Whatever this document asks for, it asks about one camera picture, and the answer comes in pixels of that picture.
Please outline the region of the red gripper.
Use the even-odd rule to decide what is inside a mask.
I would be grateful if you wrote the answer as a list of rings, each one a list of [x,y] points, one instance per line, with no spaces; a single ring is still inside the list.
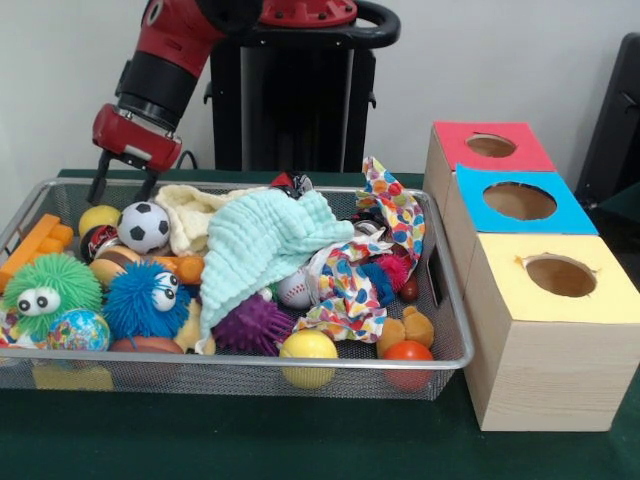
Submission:
[[[182,148],[181,140],[170,131],[113,104],[104,104],[97,113],[92,126],[92,141],[103,150],[87,195],[90,204],[98,204],[102,199],[112,157],[147,170],[146,178],[135,195],[135,201],[142,202],[152,196],[158,172],[169,170]]]

